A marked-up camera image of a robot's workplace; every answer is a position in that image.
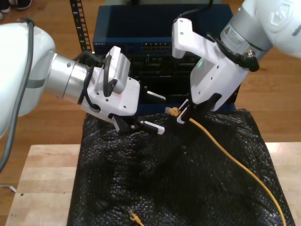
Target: black fabric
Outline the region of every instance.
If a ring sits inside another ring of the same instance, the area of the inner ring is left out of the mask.
[[[197,126],[166,114],[144,119],[165,126],[165,134],[119,135],[112,124],[86,116],[68,226],[135,226],[129,210],[146,226],[282,225],[265,190]],[[295,225],[250,113],[210,113],[202,124],[264,182],[287,225]]]

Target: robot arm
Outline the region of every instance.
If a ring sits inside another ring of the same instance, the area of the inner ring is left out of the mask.
[[[230,55],[259,61],[274,45],[301,58],[300,10],[299,0],[245,0],[221,32],[219,43],[194,33],[189,19],[177,19],[172,31],[173,56],[182,58],[188,51],[202,57],[190,74],[192,103],[187,100],[181,106],[178,122],[184,123],[181,117],[188,104],[201,105],[214,95],[217,98],[210,109],[217,110],[244,80],[248,68]]]

